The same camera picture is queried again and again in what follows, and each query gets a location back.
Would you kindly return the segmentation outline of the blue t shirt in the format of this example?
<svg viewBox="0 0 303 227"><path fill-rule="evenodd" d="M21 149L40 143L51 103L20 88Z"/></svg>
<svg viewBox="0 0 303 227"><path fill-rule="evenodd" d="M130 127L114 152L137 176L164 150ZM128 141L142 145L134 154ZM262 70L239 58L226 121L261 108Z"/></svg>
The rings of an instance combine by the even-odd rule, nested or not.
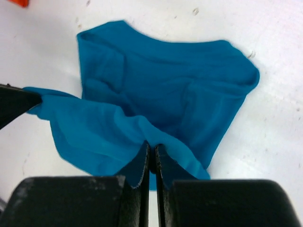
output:
<svg viewBox="0 0 303 227"><path fill-rule="evenodd" d="M77 35L82 97L28 87L29 111L50 123L59 155L94 176L113 175L146 141L163 144L198 179L243 104L259 70L228 41L171 43L125 21Z"/></svg>

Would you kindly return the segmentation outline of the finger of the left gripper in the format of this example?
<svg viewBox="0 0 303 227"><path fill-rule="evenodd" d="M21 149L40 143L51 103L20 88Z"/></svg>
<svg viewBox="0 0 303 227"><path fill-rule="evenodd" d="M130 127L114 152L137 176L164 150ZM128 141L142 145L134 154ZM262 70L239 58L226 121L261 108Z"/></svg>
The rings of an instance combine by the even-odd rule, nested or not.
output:
<svg viewBox="0 0 303 227"><path fill-rule="evenodd" d="M41 95L10 84L0 85L0 129L42 103Z"/></svg>

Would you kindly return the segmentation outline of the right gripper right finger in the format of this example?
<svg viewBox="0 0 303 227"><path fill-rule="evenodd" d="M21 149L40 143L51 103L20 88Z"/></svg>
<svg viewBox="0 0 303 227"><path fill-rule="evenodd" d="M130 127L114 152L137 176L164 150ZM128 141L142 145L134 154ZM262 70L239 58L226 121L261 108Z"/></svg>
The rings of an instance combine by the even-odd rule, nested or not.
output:
<svg viewBox="0 0 303 227"><path fill-rule="evenodd" d="M270 180L198 180L155 148L161 227L299 227L279 184Z"/></svg>

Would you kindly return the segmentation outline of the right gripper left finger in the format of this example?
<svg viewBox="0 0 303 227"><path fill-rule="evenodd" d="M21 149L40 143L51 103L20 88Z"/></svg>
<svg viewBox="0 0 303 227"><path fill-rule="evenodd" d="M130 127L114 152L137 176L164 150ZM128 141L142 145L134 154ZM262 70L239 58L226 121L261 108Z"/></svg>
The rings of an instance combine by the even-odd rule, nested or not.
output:
<svg viewBox="0 0 303 227"><path fill-rule="evenodd" d="M113 176L30 177L14 190L0 216L3 227L146 227L149 154Z"/></svg>

